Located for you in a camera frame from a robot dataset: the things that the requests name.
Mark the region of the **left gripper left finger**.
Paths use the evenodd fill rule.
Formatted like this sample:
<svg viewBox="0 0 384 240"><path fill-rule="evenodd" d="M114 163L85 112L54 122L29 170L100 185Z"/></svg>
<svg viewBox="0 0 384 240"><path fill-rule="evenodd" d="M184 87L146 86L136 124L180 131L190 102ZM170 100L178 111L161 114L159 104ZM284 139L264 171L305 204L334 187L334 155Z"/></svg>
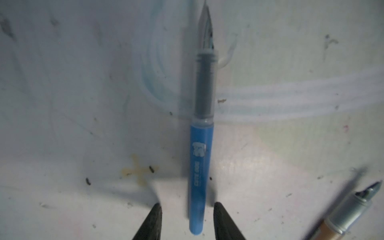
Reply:
<svg viewBox="0 0 384 240"><path fill-rule="evenodd" d="M132 240L160 240L163 211L160 203L156 203L138 229Z"/></svg>

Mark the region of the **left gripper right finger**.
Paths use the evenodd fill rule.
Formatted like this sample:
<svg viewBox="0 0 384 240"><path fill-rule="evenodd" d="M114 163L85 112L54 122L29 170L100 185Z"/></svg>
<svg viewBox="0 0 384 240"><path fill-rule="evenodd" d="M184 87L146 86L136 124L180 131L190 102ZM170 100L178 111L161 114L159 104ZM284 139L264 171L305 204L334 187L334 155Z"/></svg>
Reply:
<svg viewBox="0 0 384 240"><path fill-rule="evenodd" d="M216 240L245 240L222 203L215 202L213 218Z"/></svg>

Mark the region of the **blue pen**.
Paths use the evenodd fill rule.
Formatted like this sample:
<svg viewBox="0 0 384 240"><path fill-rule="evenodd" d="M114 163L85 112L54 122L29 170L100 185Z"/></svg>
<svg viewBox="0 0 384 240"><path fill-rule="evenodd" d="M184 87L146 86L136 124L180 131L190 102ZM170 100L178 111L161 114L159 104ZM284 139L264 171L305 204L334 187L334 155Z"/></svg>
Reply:
<svg viewBox="0 0 384 240"><path fill-rule="evenodd" d="M203 231L214 136L218 52L213 33L211 11L204 3L198 22L190 124L189 230L195 236Z"/></svg>

